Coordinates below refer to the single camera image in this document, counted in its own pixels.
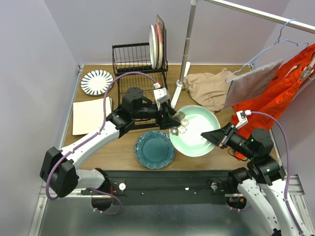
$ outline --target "metal rod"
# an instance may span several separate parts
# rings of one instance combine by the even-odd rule
[[[224,0],[205,0],[220,6],[225,6],[230,9],[234,9],[240,12],[244,12],[253,16],[257,16],[269,21],[273,21],[279,24],[284,25],[286,22],[288,22],[290,19],[277,16],[274,14],[270,14],[264,11],[259,11],[250,7],[238,5],[235,3],[231,3],[228,1]],[[189,43],[190,43],[190,36],[191,36],[191,31],[192,31],[192,24],[193,24],[193,19],[195,17],[195,11],[196,11],[196,5],[197,5],[197,0],[191,0],[191,7],[190,7],[190,15],[189,15],[189,21],[188,21],[188,28],[187,28],[187,35],[186,35],[186,41],[185,41],[185,48],[184,48],[184,54],[183,54],[183,60],[182,60],[182,68],[181,68],[181,75],[180,79],[177,82],[181,86],[184,83],[184,72],[185,72],[185,67],[186,67],[186,62],[187,62],[187,57],[188,57],[188,49],[189,49]],[[287,26],[296,28],[299,30],[303,30],[309,33],[315,33],[315,27],[311,25],[307,25],[298,21],[291,21],[287,24]]]
[[[233,9],[233,10],[237,10],[237,11],[240,11],[240,12],[244,12],[244,13],[247,13],[247,14],[250,14],[250,15],[253,15],[253,16],[257,16],[257,17],[260,17],[260,18],[263,18],[263,19],[266,19],[266,20],[269,20],[269,21],[273,21],[273,22],[276,22],[276,23],[279,23],[279,24],[282,24],[282,25],[284,25],[286,22],[288,22],[290,20],[290,19],[287,19],[287,18],[284,18],[284,17],[281,17],[281,16],[277,16],[277,15],[270,14],[270,13],[267,13],[267,12],[259,11],[259,10],[256,10],[256,9],[253,9],[253,8],[250,8],[250,7],[238,5],[238,4],[231,3],[231,2],[228,2],[228,1],[224,1],[224,0],[205,0],[205,1],[217,4],[217,5],[220,5],[220,6],[225,6],[227,8],[230,8],[230,9]],[[299,29],[299,30],[303,30],[303,31],[306,31],[306,32],[309,32],[309,33],[315,33],[315,27],[314,26],[307,25],[307,24],[304,24],[304,23],[301,23],[301,22],[298,22],[298,21],[291,21],[291,22],[289,22],[287,24],[287,26],[290,26],[292,28],[296,28],[296,29]]]
[[[188,49],[189,49],[189,44],[190,44],[190,36],[191,36],[191,31],[192,31],[193,20],[195,18],[195,12],[196,12],[196,5],[192,3],[190,5],[190,14],[189,14],[189,20],[188,20],[188,27],[187,27],[183,60],[182,60],[181,75],[180,75],[180,79],[179,79],[179,83],[181,83],[181,84],[184,83],[184,73],[185,73],[185,68],[186,68],[186,63],[187,63]]]

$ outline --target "lavender wall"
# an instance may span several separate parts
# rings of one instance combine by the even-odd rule
[[[286,18],[296,18],[298,21],[314,25],[315,15],[308,6],[313,6],[313,0],[291,0],[283,16]],[[279,35],[280,26],[277,26],[267,40],[265,47],[272,45]],[[297,29],[286,28],[283,30],[282,39],[291,39],[298,42],[315,43],[315,35],[302,32]],[[300,49],[290,43],[277,45],[274,49],[261,55],[255,65],[261,66],[274,60],[285,58],[291,53]],[[304,191],[305,201],[311,214],[312,221],[315,222],[315,203],[314,203],[314,179],[315,179],[315,83],[311,83],[305,88],[280,118],[290,144],[291,169],[292,174],[298,174]],[[286,165],[286,151],[284,139],[278,127],[273,127],[276,142],[280,150],[282,161]]]
[[[289,0],[232,0],[282,15]],[[45,0],[79,64],[111,63],[112,44],[148,42],[156,15],[167,27],[167,57],[181,63],[190,0]],[[189,48],[192,63],[241,64],[257,54],[275,23],[200,0]]]
[[[0,7],[0,235],[26,236],[45,151],[57,145],[77,64],[41,0]]]

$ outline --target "striped plate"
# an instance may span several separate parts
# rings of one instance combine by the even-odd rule
[[[94,70],[83,77],[81,89],[88,95],[102,95],[112,81],[113,76],[108,71]]]

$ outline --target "gray floor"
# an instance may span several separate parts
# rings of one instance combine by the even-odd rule
[[[270,236],[253,210],[237,213],[215,205],[125,206],[120,215],[104,216],[92,211],[90,201],[49,201],[39,235]]]

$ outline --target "white pole base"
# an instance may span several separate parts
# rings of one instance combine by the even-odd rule
[[[185,72],[184,72],[184,77],[187,76],[188,71],[189,71],[189,68],[190,68],[190,62],[187,61],[186,67],[185,67]],[[171,101],[171,107],[172,107],[173,109],[175,108],[175,106],[176,106],[176,104],[177,104],[177,101],[178,101],[179,95],[181,94],[183,85],[184,85],[184,82],[180,82],[179,80],[176,81],[176,86],[177,86],[177,87],[176,87],[175,93],[174,93],[173,98],[172,98],[172,101]]]

